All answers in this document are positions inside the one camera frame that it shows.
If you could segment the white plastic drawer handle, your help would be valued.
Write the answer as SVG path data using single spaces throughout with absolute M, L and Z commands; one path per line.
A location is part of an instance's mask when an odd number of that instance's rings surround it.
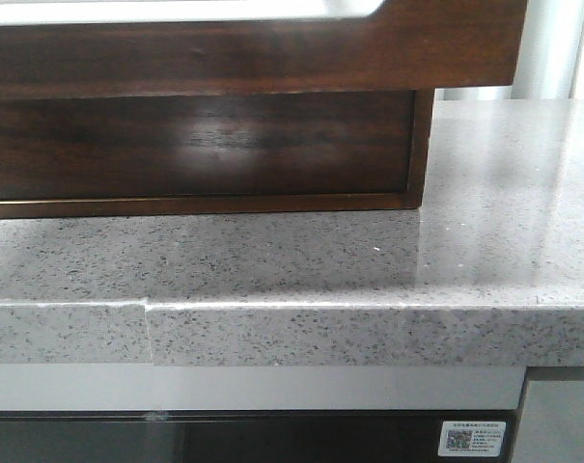
M 381 1 L 0 1 L 0 26 L 363 18 Z

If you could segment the white QR code sticker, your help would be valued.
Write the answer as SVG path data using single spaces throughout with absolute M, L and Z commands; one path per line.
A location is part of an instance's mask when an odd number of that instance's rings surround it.
M 493 458 L 501 454 L 506 422 L 445 421 L 442 423 L 439 457 Z

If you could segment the grey cabinet door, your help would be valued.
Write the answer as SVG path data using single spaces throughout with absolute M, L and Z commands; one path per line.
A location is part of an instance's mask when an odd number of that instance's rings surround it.
M 513 462 L 584 462 L 584 368 L 529 368 Z

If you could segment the black glass appliance front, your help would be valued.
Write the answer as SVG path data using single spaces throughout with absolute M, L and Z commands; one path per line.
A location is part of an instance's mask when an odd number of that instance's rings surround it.
M 498 457 L 439 457 L 445 421 L 506 422 Z M 512 410 L 0 412 L 0 462 L 508 462 Z

